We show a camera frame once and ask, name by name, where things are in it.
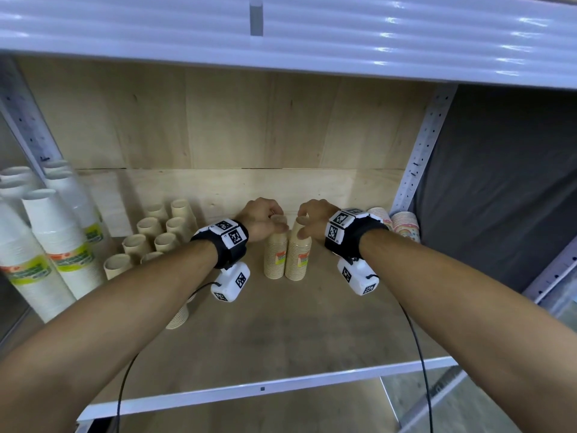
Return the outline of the pink patterned cup stack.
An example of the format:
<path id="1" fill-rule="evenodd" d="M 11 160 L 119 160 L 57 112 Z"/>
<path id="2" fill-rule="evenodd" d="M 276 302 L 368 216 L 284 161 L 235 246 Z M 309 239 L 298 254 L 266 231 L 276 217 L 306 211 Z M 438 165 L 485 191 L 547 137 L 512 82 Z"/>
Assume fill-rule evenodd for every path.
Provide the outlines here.
<path id="1" fill-rule="evenodd" d="M 393 232 L 416 243 L 421 243 L 420 226 L 414 213 L 399 211 L 391 217 L 391 220 Z"/>
<path id="2" fill-rule="evenodd" d="M 390 218 L 388 212 L 384 208 L 373 207 L 373 208 L 368 209 L 368 212 L 371 215 L 378 217 L 390 231 L 395 232 L 393 221 Z"/>

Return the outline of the perforated metal shelf upright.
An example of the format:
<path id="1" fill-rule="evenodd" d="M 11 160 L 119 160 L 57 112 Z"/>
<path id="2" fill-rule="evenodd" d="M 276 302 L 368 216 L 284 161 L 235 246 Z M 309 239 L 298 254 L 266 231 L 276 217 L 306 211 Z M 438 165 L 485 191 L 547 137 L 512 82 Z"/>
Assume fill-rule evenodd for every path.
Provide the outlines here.
<path id="1" fill-rule="evenodd" d="M 577 235 L 550 264 L 529 284 L 522 295 L 540 304 L 557 285 L 577 267 Z"/>
<path id="2" fill-rule="evenodd" d="M 456 82 L 447 82 L 435 88 L 389 211 L 390 216 L 410 209 L 458 86 Z"/>
<path id="3" fill-rule="evenodd" d="M 37 176 L 46 181 L 45 163 L 62 159 L 62 153 L 18 63 L 5 54 L 0 54 L 0 113 Z"/>

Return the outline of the person's right forearm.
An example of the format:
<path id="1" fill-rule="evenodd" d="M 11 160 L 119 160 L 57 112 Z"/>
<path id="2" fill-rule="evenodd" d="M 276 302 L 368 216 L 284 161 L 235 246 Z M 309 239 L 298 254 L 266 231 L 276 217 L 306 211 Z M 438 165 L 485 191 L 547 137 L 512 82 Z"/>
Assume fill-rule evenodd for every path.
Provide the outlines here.
<path id="1" fill-rule="evenodd" d="M 387 230 L 363 258 L 523 433 L 577 433 L 577 333 L 507 286 Z"/>

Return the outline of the cluster of beige cup stacks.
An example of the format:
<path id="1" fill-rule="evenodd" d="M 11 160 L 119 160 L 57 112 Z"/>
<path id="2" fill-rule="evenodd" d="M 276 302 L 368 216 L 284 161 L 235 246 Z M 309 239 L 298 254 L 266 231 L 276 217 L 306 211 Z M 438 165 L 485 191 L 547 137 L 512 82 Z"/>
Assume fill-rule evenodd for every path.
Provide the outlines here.
<path id="1" fill-rule="evenodd" d="M 198 229 L 197 219 L 187 199 L 178 198 L 169 205 L 150 205 L 147 216 L 137 222 L 137 233 L 122 241 L 122 253 L 110 256 L 103 264 L 107 279 L 162 256 L 188 242 Z"/>

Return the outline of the beige labelled cup stack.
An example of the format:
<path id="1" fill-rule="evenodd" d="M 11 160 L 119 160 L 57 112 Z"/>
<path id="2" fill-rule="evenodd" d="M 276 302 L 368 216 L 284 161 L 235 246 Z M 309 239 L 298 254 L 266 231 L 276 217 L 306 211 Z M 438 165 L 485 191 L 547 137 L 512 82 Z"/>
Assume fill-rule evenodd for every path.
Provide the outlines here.
<path id="1" fill-rule="evenodd" d="M 271 234 L 265 240 L 264 275 L 268 279 L 276 280 L 284 276 L 288 242 L 288 230 Z"/>
<path id="2" fill-rule="evenodd" d="M 298 232 L 309 223 L 308 216 L 298 216 L 288 236 L 288 248 L 285 262 L 285 277 L 292 281 L 301 281 L 307 271 L 307 263 L 312 247 L 312 238 L 299 239 Z"/>

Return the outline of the black marker wristband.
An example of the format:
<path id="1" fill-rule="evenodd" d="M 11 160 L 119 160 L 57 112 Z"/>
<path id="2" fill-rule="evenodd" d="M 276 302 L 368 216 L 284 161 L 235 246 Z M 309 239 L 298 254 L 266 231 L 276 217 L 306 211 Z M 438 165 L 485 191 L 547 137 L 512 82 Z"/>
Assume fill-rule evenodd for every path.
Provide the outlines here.
<path id="1" fill-rule="evenodd" d="M 374 230 L 389 230 L 381 218 L 358 208 L 337 210 L 325 228 L 324 246 L 345 261 L 353 263 L 362 256 L 359 242 L 364 233 Z"/>
<path id="2" fill-rule="evenodd" d="M 245 256 L 249 231 L 236 220 L 223 219 L 195 232 L 191 242 L 196 240 L 210 241 L 215 246 L 218 255 L 215 269 L 229 269 Z"/>

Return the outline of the white metal shelf board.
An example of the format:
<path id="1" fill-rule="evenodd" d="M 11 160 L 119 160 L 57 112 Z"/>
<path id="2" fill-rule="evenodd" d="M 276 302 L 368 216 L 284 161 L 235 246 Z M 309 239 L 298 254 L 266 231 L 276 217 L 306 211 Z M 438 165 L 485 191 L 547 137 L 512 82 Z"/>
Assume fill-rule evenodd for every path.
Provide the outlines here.
<path id="1" fill-rule="evenodd" d="M 577 5 L 0 0 L 0 50 L 577 89 Z"/>

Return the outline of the person's left forearm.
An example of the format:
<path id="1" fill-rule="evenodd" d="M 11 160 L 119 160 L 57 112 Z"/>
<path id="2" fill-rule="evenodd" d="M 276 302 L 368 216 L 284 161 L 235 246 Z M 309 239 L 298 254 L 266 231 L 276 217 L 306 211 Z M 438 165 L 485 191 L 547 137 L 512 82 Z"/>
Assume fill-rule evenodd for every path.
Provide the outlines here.
<path id="1" fill-rule="evenodd" d="M 0 362 L 0 433 L 71 432 L 218 261 L 193 241 L 130 269 L 41 327 Z"/>

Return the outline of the short beige cup stack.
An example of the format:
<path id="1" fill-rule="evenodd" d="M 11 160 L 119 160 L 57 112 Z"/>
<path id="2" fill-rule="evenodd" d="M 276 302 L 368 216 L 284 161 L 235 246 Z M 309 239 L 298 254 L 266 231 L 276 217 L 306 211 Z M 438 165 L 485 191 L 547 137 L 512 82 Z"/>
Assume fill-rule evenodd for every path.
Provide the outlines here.
<path id="1" fill-rule="evenodd" d="M 196 294 L 191 295 L 187 299 L 185 304 L 180 308 L 180 310 L 175 314 L 175 316 L 170 320 L 169 324 L 166 326 L 167 330 L 175 330 L 186 323 L 189 318 L 188 304 L 192 302 Z"/>

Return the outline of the person's right hand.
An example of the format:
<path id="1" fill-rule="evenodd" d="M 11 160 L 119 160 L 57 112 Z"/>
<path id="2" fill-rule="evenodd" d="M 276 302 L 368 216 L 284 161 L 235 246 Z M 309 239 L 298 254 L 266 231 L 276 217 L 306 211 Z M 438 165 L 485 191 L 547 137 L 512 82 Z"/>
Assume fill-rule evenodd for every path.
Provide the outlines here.
<path id="1" fill-rule="evenodd" d="M 329 219 L 338 211 L 339 207 L 331 204 L 326 199 L 311 199 L 299 207 L 298 214 L 312 213 L 315 218 L 314 240 L 324 245 L 325 229 Z"/>

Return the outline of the person's left hand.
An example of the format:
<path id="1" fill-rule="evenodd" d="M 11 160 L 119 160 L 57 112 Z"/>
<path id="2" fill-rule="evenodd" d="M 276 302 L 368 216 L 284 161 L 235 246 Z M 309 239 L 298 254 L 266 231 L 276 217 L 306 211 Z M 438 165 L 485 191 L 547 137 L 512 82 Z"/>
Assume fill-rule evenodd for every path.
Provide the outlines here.
<path id="1" fill-rule="evenodd" d="M 265 240 L 269 234 L 270 209 L 282 209 L 274 199 L 259 197 L 250 200 L 232 219 L 248 231 L 248 242 Z"/>

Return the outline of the row of white cup stacks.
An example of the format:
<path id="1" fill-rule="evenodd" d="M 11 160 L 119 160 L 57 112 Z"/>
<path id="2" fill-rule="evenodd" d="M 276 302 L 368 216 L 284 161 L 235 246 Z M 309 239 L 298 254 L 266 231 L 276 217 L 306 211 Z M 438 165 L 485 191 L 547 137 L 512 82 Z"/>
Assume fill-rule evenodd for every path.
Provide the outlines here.
<path id="1" fill-rule="evenodd" d="M 17 200 L 26 219 L 0 196 L 0 273 L 47 323 L 104 284 L 106 277 L 60 191 L 25 190 Z"/>

